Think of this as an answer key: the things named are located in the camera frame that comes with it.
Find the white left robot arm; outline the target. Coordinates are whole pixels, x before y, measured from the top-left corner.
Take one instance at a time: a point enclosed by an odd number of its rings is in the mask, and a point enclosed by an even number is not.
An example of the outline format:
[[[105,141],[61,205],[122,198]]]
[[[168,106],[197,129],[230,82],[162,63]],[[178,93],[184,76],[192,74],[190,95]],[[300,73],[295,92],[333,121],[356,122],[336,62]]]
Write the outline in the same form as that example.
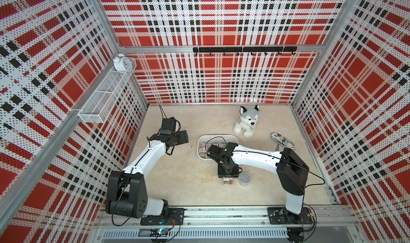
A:
[[[136,159],[121,171],[112,171],[108,178],[106,213],[141,218],[169,217],[168,202],[150,198],[145,176],[164,155],[172,155],[174,147],[189,142],[187,131],[180,129],[174,117],[162,119],[159,132],[148,138],[148,144]]]

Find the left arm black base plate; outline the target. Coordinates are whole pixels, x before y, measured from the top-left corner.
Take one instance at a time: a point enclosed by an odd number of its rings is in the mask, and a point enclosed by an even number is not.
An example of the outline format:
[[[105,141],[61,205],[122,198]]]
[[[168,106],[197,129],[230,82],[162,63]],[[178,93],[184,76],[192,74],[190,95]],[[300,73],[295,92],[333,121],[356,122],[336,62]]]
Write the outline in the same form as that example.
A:
[[[142,226],[155,226],[155,225],[182,225],[184,221],[184,208],[169,208],[168,216],[153,216],[147,215],[141,218],[140,225]]]

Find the round clear paper clip jar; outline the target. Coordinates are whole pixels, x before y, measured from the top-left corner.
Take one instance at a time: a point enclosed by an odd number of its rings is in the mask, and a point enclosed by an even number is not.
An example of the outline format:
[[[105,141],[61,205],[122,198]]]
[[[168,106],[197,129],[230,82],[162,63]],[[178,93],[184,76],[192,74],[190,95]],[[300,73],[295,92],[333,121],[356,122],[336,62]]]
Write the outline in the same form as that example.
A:
[[[250,184],[250,181],[251,181],[251,177],[247,172],[242,172],[238,176],[238,182],[243,187],[248,186]]]

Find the white plastic storage box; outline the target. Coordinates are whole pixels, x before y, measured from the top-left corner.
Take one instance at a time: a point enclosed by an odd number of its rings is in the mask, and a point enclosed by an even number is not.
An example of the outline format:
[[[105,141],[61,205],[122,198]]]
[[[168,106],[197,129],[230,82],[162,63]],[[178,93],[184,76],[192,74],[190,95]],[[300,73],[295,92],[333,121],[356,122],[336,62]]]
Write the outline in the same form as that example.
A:
[[[238,139],[234,135],[203,135],[197,142],[197,156],[201,160],[210,160],[207,156],[207,152],[212,145],[217,147],[225,147],[226,143],[239,143]]]

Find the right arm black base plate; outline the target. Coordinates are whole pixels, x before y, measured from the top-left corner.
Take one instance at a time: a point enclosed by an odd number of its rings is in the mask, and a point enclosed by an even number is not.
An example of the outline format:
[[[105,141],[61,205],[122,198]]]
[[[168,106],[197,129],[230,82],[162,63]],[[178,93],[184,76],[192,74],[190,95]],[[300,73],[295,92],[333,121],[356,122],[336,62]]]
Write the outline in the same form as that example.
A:
[[[270,207],[268,208],[268,218],[271,225],[311,225],[314,223],[310,210],[306,207],[303,207],[301,213],[298,215],[288,211],[285,207]]]

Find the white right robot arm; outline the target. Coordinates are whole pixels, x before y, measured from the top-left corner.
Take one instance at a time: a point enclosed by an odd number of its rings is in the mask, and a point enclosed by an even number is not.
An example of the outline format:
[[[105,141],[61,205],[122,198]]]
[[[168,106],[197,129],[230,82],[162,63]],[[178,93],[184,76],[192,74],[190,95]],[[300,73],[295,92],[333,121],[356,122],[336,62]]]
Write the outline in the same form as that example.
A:
[[[237,143],[227,143],[225,147],[211,145],[207,157],[218,164],[220,178],[237,178],[239,167],[243,165],[276,174],[281,186],[287,192],[286,211],[294,215],[302,213],[309,167],[292,149],[268,152],[250,149]]]

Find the square paper clip box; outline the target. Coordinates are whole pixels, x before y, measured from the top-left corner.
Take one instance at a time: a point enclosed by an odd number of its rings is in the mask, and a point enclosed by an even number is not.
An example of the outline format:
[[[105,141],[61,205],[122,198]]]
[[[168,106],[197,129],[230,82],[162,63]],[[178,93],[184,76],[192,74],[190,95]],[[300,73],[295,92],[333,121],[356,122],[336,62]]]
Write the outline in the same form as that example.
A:
[[[232,185],[233,177],[223,177],[223,185]]]

